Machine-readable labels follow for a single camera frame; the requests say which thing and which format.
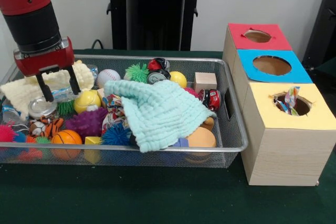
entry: green tablecloth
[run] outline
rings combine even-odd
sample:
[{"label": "green tablecloth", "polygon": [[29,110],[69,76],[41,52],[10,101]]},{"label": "green tablecloth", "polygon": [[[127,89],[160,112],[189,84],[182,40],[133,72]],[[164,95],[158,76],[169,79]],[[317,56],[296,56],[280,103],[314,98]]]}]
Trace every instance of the green tablecloth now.
[{"label": "green tablecloth", "polygon": [[[77,50],[77,54],[116,54]],[[220,52],[126,52],[216,57]],[[0,164],[0,223],[336,223],[336,155],[318,187],[248,186],[229,169]]]}]

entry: mint green towel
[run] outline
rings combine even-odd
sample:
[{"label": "mint green towel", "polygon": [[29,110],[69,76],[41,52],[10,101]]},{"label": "mint green towel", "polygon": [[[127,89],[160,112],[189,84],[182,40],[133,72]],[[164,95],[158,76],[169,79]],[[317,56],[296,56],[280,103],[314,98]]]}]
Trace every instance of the mint green towel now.
[{"label": "mint green towel", "polygon": [[209,116],[199,99],[172,81],[153,85],[135,81],[108,81],[104,94],[121,96],[129,126],[141,152],[157,151],[192,134]]}]

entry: circular hole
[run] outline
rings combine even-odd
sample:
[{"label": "circular hole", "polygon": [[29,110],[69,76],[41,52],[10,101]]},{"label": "circular hole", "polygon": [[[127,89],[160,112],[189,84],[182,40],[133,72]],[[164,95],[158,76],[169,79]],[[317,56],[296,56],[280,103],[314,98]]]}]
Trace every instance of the circular hole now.
[{"label": "circular hole", "polygon": [[[283,103],[285,103],[285,95],[286,94],[282,94],[282,95],[277,95],[277,99],[278,101],[281,101]],[[276,103],[277,108],[281,111],[283,111],[281,105],[279,103]],[[294,109],[296,110],[296,112],[299,115],[306,115],[309,111],[310,111],[310,106],[309,106],[309,102],[303,98],[303,97],[297,97],[296,99],[296,105],[294,107]]]},{"label": "circular hole", "polygon": [[290,64],[276,56],[260,56],[253,60],[253,65],[261,72],[283,76],[292,70]]},{"label": "circular hole", "polygon": [[257,43],[266,43],[272,39],[268,33],[259,30],[249,30],[244,33],[244,36],[249,40]]}]

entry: black cable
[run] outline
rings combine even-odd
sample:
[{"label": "black cable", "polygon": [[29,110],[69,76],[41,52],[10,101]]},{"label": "black cable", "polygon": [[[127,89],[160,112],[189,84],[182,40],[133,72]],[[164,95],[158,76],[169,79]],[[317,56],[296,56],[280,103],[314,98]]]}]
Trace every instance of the black cable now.
[{"label": "black cable", "polygon": [[100,39],[96,39],[96,40],[93,42],[93,44],[92,44],[92,46],[91,46],[91,49],[93,49],[93,48],[95,47],[95,45],[96,45],[97,42],[99,43],[100,48],[101,48],[101,49],[104,49],[103,43],[100,41]]}]

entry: orange basketball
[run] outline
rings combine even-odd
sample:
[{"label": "orange basketball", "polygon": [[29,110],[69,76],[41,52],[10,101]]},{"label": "orange basketball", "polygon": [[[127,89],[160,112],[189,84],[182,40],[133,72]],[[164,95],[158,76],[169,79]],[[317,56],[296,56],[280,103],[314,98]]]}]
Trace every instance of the orange basketball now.
[{"label": "orange basketball", "polygon": [[[51,140],[52,144],[82,144],[82,139],[77,132],[64,130],[58,132]],[[53,155],[59,159],[70,160],[79,155],[81,150],[77,149],[52,149]]]}]

